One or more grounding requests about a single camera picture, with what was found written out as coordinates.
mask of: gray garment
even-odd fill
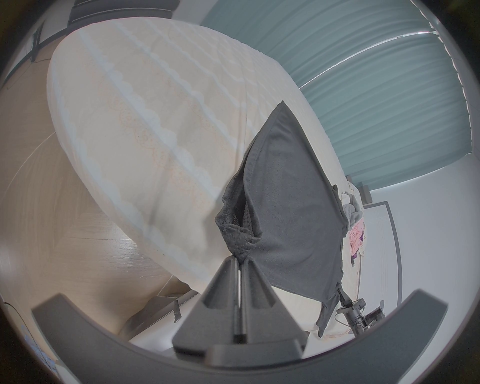
[[[250,144],[222,200],[216,223],[228,249],[240,263],[253,258],[273,286],[321,301],[323,334],[339,301],[348,220],[284,102]]]
[[[357,201],[356,197],[351,193],[345,192],[346,195],[350,198],[350,204],[345,204],[342,206],[343,212],[348,220],[348,230],[350,231],[355,224],[357,224],[360,219],[363,217],[363,212],[361,210],[361,205]]]

